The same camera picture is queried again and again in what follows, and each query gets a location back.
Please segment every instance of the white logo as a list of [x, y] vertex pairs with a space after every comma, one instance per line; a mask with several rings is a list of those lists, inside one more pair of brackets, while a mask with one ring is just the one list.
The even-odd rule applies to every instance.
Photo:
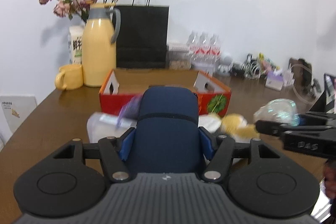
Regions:
[[170, 175], [165, 175], [164, 177], [162, 177], [163, 180], [167, 181], [171, 179]]

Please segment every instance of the iridescent plastic wrap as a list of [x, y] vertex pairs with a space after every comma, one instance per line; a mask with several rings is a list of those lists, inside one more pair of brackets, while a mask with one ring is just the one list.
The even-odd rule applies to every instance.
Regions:
[[254, 122], [265, 120], [287, 123], [291, 126], [298, 126], [300, 123], [296, 104], [288, 99], [276, 99], [268, 102], [253, 115], [253, 119]]

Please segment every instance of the open cardboard box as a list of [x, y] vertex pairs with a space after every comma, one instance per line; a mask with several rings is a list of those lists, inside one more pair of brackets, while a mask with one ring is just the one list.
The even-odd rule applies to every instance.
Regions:
[[99, 91], [101, 110], [118, 115], [131, 98], [152, 86], [181, 86], [197, 93], [199, 114], [226, 114], [231, 89], [197, 70], [115, 69]]

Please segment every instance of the white label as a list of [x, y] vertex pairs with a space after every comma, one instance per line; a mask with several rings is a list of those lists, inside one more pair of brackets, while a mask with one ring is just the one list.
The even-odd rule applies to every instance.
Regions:
[[[112, 115], [108, 115], [108, 114], [103, 114], [100, 118], [99, 121], [101, 122], [105, 122], [108, 124], [113, 124], [114, 126], [117, 125], [117, 121], [118, 121], [118, 117], [117, 116], [112, 116]], [[125, 120], [125, 119], [121, 119], [121, 127], [123, 128], [130, 128], [132, 126], [132, 122]]]

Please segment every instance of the thermos handle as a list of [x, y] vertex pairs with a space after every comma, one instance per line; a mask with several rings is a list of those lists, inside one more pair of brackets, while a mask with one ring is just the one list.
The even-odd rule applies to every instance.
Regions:
[[114, 14], [115, 15], [115, 30], [114, 30], [114, 34], [111, 37], [111, 44], [115, 43], [117, 40], [117, 37], [119, 35], [119, 31], [120, 31], [120, 22], [121, 22], [121, 14], [119, 9], [117, 8], [113, 8], [112, 10], [108, 11], [109, 14]]

